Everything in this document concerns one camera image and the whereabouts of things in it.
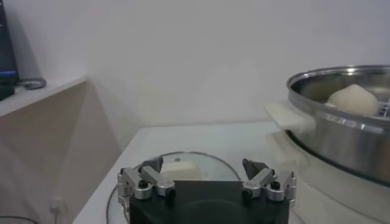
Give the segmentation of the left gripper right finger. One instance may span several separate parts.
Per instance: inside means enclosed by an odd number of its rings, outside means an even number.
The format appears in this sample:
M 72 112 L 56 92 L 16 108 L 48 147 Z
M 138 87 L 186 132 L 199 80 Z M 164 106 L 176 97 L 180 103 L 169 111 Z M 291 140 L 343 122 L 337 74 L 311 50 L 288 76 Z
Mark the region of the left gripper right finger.
M 265 163 L 243 159 L 247 181 L 242 183 L 244 203 L 265 196 L 271 203 L 287 201 L 293 208 L 296 203 L 296 176 L 292 171 L 277 173 Z

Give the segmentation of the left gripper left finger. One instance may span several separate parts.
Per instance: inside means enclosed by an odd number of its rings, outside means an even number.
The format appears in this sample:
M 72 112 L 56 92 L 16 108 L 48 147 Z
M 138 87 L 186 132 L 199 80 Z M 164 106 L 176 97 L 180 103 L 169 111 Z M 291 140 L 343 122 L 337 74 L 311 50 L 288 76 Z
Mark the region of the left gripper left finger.
M 130 199 L 148 200 L 153 191 L 169 200 L 176 194 L 175 182 L 160 174 L 163 157 L 142 162 L 136 168 L 123 167 L 117 175 L 118 202 L 122 206 L 126 222 L 130 222 Z

